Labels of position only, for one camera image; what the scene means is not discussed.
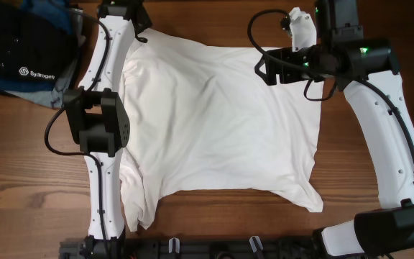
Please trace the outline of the white polo shirt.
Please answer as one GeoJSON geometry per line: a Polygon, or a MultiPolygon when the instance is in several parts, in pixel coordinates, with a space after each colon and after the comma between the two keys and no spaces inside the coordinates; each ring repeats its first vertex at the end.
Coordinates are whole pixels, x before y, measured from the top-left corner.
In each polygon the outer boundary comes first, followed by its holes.
{"type": "Polygon", "coordinates": [[[252,47],[216,47],[143,32],[126,54],[119,93],[130,121],[120,162],[128,228],[148,228],[178,191],[270,191],[310,212],[321,83],[268,86],[252,47]]]}

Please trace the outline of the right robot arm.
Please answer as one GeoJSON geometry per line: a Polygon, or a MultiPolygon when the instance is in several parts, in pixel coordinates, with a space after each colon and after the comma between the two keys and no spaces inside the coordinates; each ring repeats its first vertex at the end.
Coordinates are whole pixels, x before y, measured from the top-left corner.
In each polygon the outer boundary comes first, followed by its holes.
{"type": "Polygon", "coordinates": [[[364,37],[355,1],[317,1],[314,13],[282,13],[292,45],[263,50],[256,74],[267,84],[334,80],[361,126],[377,177],[380,208],[285,238],[291,258],[391,258],[414,248],[414,127],[390,41],[364,37]]]}

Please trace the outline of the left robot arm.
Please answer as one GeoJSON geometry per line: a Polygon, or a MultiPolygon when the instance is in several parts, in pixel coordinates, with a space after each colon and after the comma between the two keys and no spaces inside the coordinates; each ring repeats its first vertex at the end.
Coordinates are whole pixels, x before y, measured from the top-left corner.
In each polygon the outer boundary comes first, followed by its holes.
{"type": "Polygon", "coordinates": [[[139,33],[152,22],[140,0],[103,1],[93,18],[97,40],[88,70],[64,95],[73,141],[85,158],[91,191],[91,220],[81,241],[62,242],[60,258],[125,258],[119,163],[130,135],[119,84],[127,50],[146,43],[139,33]]]}

